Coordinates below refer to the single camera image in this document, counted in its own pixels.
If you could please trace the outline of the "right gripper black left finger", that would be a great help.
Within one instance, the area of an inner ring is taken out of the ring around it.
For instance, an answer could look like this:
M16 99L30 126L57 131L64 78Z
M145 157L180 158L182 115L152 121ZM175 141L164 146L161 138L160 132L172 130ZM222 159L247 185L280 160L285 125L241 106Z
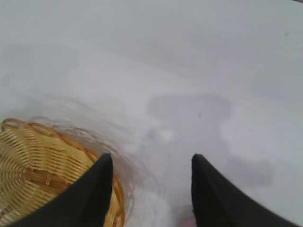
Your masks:
M101 227L110 207L113 162L103 154L67 190L13 227Z

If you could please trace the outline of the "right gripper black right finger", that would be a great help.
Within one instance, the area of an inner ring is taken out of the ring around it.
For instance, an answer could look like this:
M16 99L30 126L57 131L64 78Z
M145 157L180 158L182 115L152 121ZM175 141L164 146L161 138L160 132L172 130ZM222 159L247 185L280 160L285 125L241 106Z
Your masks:
M203 155L192 157L192 206L198 227L294 227L226 179Z

